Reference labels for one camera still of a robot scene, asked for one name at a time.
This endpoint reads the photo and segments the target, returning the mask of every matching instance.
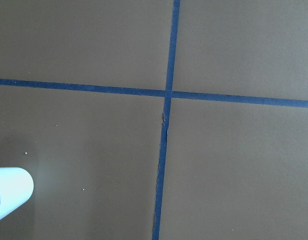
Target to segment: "brown surface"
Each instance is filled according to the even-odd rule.
[[[0,1],[0,78],[164,89],[173,1]]]
[[[0,240],[150,239],[163,100],[0,86],[0,167],[34,179]]]
[[[160,240],[308,239],[308,108],[174,99]]]
[[[308,0],[182,0],[173,89],[308,100]]]

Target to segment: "white cylinder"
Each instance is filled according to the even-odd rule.
[[[25,203],[33,189],[33,179],[26,170],[0,167],[0,220]]]

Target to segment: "light blue cylinder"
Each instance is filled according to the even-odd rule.
[[[0,167],[0,220],[25,203],[33,189],[33,179],[26,170]]]

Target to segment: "white tube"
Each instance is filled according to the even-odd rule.
[[[33,189],[33,179],[26,170],[0,167],[0,220],[25,203]]]

